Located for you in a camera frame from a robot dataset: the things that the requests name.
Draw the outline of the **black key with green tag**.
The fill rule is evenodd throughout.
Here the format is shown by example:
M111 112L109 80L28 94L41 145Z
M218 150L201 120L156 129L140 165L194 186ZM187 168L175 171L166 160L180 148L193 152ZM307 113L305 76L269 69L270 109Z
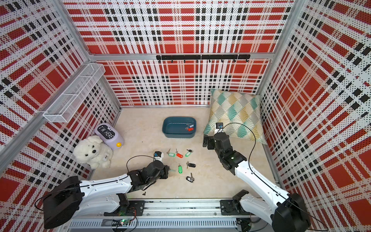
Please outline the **black key with green tag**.
M193 153L193 150L188 149L187 153L185 154L185 157L189 157Z

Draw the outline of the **teal plastic storage box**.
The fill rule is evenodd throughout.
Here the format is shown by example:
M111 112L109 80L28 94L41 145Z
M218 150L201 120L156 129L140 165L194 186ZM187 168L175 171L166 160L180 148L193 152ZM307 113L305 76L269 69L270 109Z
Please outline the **teal plastic storage box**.
M187 125L194 125L193 131L187 131ZM193 138L197 122L193 117L167 117L162 125L162 132L167 138Z

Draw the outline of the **key with long black tag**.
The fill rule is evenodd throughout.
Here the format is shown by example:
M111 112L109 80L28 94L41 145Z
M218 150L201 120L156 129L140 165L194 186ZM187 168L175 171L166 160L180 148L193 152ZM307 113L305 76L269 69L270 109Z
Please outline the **key with long black tag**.
M194 177L193 177L193 174L190 173L190 176L187 176L187 177L186 177L186 180L189 181L190 183L193 183L194 180L195 180Z

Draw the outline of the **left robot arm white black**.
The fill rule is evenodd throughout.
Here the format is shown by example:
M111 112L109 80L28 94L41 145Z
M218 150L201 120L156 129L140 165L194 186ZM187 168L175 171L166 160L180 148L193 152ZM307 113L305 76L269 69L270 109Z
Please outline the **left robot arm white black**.
M89 181L69 177L43 197L44 228L57 228L77 216L112 214L125 207L127 193L167 179L169 170L168 165L155 160L143 169L109 179Z

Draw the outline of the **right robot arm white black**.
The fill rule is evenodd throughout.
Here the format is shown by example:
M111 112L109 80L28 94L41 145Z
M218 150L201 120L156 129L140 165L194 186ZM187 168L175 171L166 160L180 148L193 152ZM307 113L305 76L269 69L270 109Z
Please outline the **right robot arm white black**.
M247 190L233 197L236 213L252 213L272 226L275 232L305 232L311 226L303 198L281 189L256 168L240 152L233 149L229 136L224 132L204 136L203 146L214 150L222 166L246 182L259 196Z

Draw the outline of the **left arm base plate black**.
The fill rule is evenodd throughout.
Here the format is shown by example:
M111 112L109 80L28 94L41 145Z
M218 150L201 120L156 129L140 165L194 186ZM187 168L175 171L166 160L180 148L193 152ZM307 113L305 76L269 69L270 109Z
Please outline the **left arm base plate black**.
M126 205L119 206L112 213L105 212L103 215L105 217L142 216L145 203L146 203L145 201L129 201L127 206Z

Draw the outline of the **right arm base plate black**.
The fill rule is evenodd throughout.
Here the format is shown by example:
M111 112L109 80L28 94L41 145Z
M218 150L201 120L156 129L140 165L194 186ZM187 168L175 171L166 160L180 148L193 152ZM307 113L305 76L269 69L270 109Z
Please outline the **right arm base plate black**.
M220 200L220 210L223 216L250 216L237 200Z

